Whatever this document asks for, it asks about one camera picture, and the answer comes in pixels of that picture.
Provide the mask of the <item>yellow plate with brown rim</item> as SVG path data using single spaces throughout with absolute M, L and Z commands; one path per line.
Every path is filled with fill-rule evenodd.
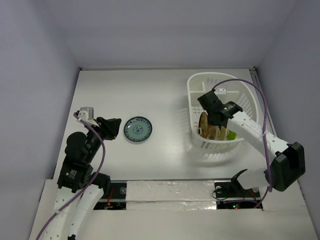
M 208 114 L 205 111 L 203 111 L 199 117 L 198 134 L 204 139 L 207 139 L 210 134 L 210 125 L 208 123 Z

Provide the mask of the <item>cream plate with black characters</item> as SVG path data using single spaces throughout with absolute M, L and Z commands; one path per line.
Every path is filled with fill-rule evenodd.
M 219 128 L 218 126 L 211 125 L 209 128 L 208 139 L 215 141 L 224 141 L 227 136 L 227 129 L 225 127 Z

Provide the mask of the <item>teal blue patterned plate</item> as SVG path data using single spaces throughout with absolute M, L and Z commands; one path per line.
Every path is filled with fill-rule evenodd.
M 149 119 L 143 116 L 130 118 L 123 127 L 123 133 L 132 143 L 142 143 L 148 140 L 153 132 L 153 126 Z

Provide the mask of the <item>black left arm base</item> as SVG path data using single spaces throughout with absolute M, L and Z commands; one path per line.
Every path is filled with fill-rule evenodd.
M 109 192 L 93 208 L 94 210 L 126 210 L 127 182 L 111 181 Z

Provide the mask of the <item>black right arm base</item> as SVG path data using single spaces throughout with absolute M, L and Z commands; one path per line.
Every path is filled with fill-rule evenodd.
M 232 182 L 215 182 L 212 196 L 218 201 L 223 201 L 230 198 L 240 198 L 241 193 Z

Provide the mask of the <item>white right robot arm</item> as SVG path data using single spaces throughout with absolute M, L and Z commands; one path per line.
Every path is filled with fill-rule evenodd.
M 255 187 L 283 192 L 306 172 L 305 150 L 299 142 L 288 143 L 266 131 L 236 103 L 222 103 L 213 90 L 197 100 L 210 125 L 236 133 L 266 159 L 266 169 L 244 169 L 232 178 L 230 190 L 235 196 Z

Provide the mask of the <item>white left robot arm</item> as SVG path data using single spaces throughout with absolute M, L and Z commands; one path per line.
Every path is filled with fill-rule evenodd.
M 52 216 L 36 236 L 38 240 L 78 240 L 95 205 L 111 191 L 110 176 L 100 172 L 104 161 L 97 170 L 91 162 L 99 149 L 106 156 L 104 141 L 116 139 L 122 120 L 94 118 L 84 110 L 73 116 L 88 132 L 74 132 L 67 138 Z

